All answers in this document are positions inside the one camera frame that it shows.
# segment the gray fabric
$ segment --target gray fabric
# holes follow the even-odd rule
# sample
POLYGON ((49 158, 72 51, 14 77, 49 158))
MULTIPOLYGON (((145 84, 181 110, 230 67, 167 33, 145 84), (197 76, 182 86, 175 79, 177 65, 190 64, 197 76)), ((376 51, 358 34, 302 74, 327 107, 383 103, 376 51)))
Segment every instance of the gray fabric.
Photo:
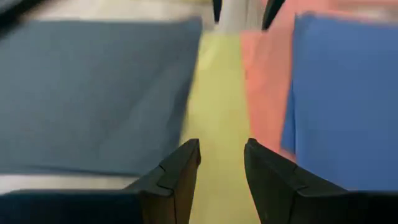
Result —
POLYGON ((178 146, 201 20, 28 22, 0 39, 0 172, 142 175, 178 146))

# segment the blue fabric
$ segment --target blue fabric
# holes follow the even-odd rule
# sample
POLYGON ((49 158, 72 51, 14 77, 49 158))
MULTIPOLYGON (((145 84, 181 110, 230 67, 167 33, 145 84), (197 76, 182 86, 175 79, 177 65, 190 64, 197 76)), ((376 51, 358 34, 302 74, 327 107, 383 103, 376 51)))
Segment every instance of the blue fabric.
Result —
POLYGON ((284 130, 282 132, 282 142, 281 146, 288 152, 292 154, 296 153, 295 148, 295 119, 294 119, 294 99, 293 99, 293 85, 291 85, 289 90, 289 95, 287 98, 287 108, 285 115, 284 130))
POLYGON ((397 40, 389 24, 296 19, 282 145, 298 165, 348 190, 398 190, 397 40))

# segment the white surface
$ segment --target white surface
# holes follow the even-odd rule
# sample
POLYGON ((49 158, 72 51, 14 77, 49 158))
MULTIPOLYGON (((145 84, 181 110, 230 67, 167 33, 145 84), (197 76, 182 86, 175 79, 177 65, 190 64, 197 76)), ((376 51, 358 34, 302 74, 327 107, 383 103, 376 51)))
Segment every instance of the white surface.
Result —
POLYGON ((216 31, 261 30, 264 7, 260 0, 224 0, 216 31))
POLYGON ((352 11, 361 17, 368 17, 374 20, 389 22, 398 21, 398 7, 362 6, 352 9, 352 11))
POLYGON ((25 19, 174 21, 192 16, 201 16, 207 29, 214 26, 211 4, 167 1, 51 0, 26 14, 25 19))
POLYGON ((137 179, 107 176, 2 175, 0 194, 24 189, 120 190, 137 179))

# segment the yellow strip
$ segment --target yellow strip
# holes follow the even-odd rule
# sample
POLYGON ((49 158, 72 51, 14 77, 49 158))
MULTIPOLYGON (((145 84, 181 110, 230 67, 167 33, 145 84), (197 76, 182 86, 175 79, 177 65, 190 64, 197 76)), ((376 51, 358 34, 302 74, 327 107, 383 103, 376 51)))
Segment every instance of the yellow strip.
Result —
POLYGON ((244 173, 250 135, 239 35, 205 34, 182 141, 200 139, 191 224, 259 223, 244 173))

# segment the pink fabric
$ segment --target pink fabric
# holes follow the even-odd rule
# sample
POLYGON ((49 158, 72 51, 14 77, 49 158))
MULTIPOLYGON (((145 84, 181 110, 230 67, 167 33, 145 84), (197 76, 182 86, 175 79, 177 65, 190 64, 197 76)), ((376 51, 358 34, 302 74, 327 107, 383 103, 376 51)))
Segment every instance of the pink fabric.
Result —
POLYGON ((290 88, 294 17, 305 11, 351 17, 337 10, 337 3, 342 1, 398 4, 398 0, 286 0, 267 32, 241 35, 252 135, 265 147, 290 160, 294 160, 294 156, 280 148, 280 140, 290 88))
MULTIPOLYGON (((263 5, 266 6, 268 0, 261 0, 263 5)), ((332 4, 337 5, 337 4, 397 4, 397 0, 330 0, 332 4)))

